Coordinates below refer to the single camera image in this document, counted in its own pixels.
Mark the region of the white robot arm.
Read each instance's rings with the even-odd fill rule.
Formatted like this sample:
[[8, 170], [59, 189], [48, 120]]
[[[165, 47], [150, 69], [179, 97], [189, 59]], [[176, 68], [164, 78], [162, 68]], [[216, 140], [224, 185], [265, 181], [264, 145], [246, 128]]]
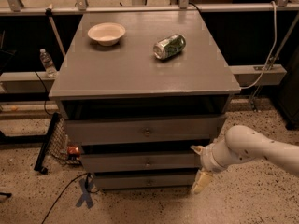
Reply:
[[299, 176], [299, 146], [269, 139], [243, 125], [231, 127], [224, 137], [205, 147], [191, 146], [199, 155], [198, 170], [192, 194], [199, 194], [213, 179], [213, 175], [230, 165], [263, 159], [275, 164], [289, 174]]

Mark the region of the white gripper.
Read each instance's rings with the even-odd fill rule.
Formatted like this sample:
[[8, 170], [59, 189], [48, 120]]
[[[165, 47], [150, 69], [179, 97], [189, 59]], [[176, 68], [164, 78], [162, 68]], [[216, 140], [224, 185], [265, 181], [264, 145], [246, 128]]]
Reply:
[[226, 162], [229, 158], [229, 149], [224, 143], [211, 143], [205, 147], [191, 146], [191, 149], [201, 155], [203, 168], [197, 172], [191, 189], [191, 194], [199, 194], [213, 180], [212, 173], [219, 173], [228, 168]]

